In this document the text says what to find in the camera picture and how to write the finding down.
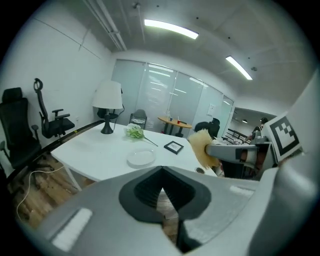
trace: white plate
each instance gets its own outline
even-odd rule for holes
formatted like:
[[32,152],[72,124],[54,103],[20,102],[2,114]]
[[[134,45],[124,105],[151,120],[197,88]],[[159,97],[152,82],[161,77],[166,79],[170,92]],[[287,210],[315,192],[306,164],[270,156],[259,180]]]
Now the white plate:
[[126,160],[132,168],[143,168],[156,160],[156,153],[151,148],[136,149],[129,153]]

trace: black lamp base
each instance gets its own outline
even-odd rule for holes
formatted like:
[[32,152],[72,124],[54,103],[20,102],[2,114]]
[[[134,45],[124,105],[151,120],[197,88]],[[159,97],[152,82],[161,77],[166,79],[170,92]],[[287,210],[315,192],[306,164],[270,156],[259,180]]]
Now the black lamp base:
[[107,113],[104,116],[104,120],[105,120],[104,127],[102,128],[101,133],[102,134],[112,134],[114,131],[110,127],[110,115],[109,115],[109,113]]

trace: round wooden table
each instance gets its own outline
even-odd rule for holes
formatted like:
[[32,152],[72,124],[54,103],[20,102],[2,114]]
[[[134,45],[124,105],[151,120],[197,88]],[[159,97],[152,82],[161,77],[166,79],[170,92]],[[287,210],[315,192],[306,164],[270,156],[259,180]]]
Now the round wooden table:
[[162,122],[165,122],[164,134],[167,134],[167,129],[168,129],[169,125],[171,125],[169,135],[172,134],[172,130],[174,129],[174,126],[180,127],[180,129],[179,129],[179,133],[180,134],[182,133],[182,129],[183,128],[187,128],[187,129],[191,129],[192,128],[191,124],[187,124],[187,123],[181,122],[181,121],[180,121],[180,123],[178,123],[177,119],[172,119],[172,121],[170,121],[170,118],[167,118],[165,116],[158,116],[158,119],[161,120]]

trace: white lampshade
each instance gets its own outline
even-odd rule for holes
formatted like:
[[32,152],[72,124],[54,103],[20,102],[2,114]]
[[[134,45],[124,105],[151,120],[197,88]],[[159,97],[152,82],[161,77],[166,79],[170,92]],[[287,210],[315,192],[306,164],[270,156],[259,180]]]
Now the white lampshade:
[[122,109],[121,84],[104,80],[94,94],[92,106],[101,109]]

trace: glass wall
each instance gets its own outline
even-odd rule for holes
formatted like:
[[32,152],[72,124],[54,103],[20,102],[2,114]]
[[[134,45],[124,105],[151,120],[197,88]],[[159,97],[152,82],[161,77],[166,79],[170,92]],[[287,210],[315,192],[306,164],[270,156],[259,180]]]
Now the glass wall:
[[[203,85],[194,82],[191,76],[178,73],[175,87],[171,93],[171,103],[169,106],[170,115],[174,119],[179,119],[187,124],[192,124],[199,105],[199,99],[203,89]],[[174,127],[172,134],[179,131],[178,127]],[[188,136],[188,129],[182,130],[184,137]]]
[[112,81],[121,84],[122,103],[124,112],[117,119],[117,124],[127,125],[130,120],[131,113],[136,111],[140,83],[145,72],[146,63],[130,60],[117,60],[113,73]]
[[221,112],[218,117],[220,120],[220,130],[218,132],[218,137],[222,137],[224,134],[224,131],[226,129],[227,123],[229,118],[232,117],[232,106],[234,102],[229,99],[227,96],[223,95],[223,101],[221,105]]
[[[130,114],[142,109],[147,116],[145,129],[162,132],[165,124],[158,117],[165,117],[169,112],[172,118],[192,125],[192,129],[182,130],[184,138],[194,132],[197,123],[210,122],[213,118],[220,121],[218,137],[221,137],[231,116],[231,99],[203,81],[166,66],[117,60],[112,80],[119,82],[123,91],[125,111],[117,120],[121,125],[127,125]],[[178,130],[175,126],[172,135]]]
[[[205,83],[202,84],[203,89],[192,122],[192,128],[195,128],[197,123],[211,122],[213,118],[219,119],[221,113],[223,94],[220,91],[206,85]],[[189,131],[188,135],[190,136],[192,133],[194,133],[193,129]]]
[[147,64],[144,69],[136,109],[145,111],[145,129],[161,132],[164,123],[158,117],[165,117],[175,85],[177,71],[164,66]]

